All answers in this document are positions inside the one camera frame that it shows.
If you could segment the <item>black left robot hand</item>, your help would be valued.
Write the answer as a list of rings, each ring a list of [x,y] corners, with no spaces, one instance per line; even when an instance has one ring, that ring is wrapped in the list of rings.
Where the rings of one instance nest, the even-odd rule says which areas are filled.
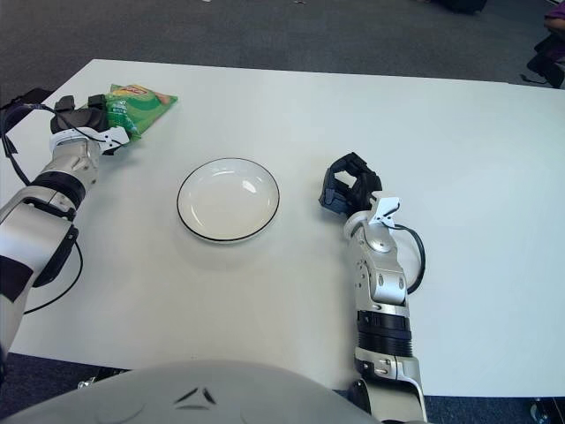
[[[121,126],[111,124],[105,95],[92,95],[85,107],[76,108],[74,97],[61,97],[52,111],[50,120],[50,148],[78,140],[97,144],[102,155],[114,155],[132,140]]]

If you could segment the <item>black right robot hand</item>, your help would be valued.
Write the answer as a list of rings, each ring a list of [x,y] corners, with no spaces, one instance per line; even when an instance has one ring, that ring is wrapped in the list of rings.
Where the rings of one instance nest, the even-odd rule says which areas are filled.
[[[355,178],[354,184],[348,186],[335,176],[346,172]],[[369,210],[372,192],[381,191],[379,176],[371,170],[366,161],[351,152],[332,163],[326,170],[319,204],[338,215],[351,217],[353,214]]]

